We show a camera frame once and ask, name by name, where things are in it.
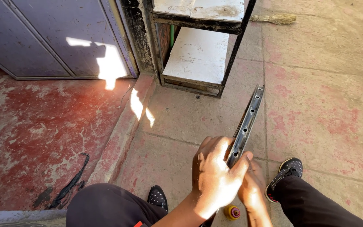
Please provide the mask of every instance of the shoe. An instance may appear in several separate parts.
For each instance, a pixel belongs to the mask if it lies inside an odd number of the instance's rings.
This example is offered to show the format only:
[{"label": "shoe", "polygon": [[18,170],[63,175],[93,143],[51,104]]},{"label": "shoe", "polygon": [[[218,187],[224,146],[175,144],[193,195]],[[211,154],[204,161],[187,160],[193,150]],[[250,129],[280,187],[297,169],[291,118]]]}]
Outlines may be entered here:
[{"label": "shoe", "polygon": [[165,209],[166,212],[168,212],[166,196],[164,195],[163,190],[158,185],[153,186],[149,191],[148,203],[155,206],[160,206]]},{"label": "shoe", "polygon": [[291,157],[285,160],[278,170],[277,176],[271,181],[269,185],[265,188],[265,197],[272,203],[278,203],[273,196],[276,184],[286,176],[297,176],[302,178],[303,166],[299,158]]}]

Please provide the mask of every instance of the hand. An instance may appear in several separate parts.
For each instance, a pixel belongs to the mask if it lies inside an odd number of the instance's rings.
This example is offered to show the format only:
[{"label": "hand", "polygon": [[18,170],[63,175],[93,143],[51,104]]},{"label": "hand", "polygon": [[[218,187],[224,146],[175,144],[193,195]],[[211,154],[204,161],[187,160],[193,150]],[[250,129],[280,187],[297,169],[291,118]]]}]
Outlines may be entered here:
[{"label": "hand", "polygon": [[194,211],[204,219],[232,202],[249,168],[250,160],[245,154],[232,169],[226,165],[225,152],[233,142],[234,138],[206,137],[193,158],[191,195]]},{"label": "hand", "polygon": [[[253,157],[251,152],[246,152],[250,159]],[[265,179],[261,170],[261,166],[251,160],[247,173],[240,186],[238,196],[245,205],[247,212],[258,211],[265,208],[264,201]]]}]

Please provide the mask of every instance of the straw broom head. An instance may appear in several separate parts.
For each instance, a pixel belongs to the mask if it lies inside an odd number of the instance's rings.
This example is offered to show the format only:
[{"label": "straw broom head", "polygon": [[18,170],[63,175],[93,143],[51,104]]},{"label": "straw broom head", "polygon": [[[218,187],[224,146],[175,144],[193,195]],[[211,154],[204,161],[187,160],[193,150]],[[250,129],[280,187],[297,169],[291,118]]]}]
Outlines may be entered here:
[{"label": "straw broom head", "polygon": [[253,15],[250,17],[250,21],[270,22],[278,25],[292,24],[296,20],[296,16],[291,13],[276,13],[271,16],[259,16]]}]

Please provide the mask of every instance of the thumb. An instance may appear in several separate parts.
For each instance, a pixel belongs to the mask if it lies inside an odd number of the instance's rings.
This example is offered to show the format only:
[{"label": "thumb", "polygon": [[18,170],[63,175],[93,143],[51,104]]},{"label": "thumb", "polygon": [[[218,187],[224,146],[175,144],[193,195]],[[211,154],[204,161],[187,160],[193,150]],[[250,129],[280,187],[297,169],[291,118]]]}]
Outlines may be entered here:
[{"label": "thumb", "polygon": [[250,160],[253,158],[252,152],[245,152],[239,161],[232,167],[232,175],[235,178],[243,178],[248,168],[250,167]]}]

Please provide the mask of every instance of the black pants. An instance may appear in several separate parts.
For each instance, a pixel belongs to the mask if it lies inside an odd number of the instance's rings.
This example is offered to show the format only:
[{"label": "black pants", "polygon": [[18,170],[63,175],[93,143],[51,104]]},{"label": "black pants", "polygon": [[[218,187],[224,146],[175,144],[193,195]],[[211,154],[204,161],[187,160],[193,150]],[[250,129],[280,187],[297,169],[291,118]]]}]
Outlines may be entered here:
[{"label": "black pants", "polygon": [[[288,176],[275,186],[275,196],[295,227],[360,227],[363,220],[325,197],[299,177]],[[100,183],[78,192],[68,206],[67,227],[147,226],[166,215],[118,186]]]}]

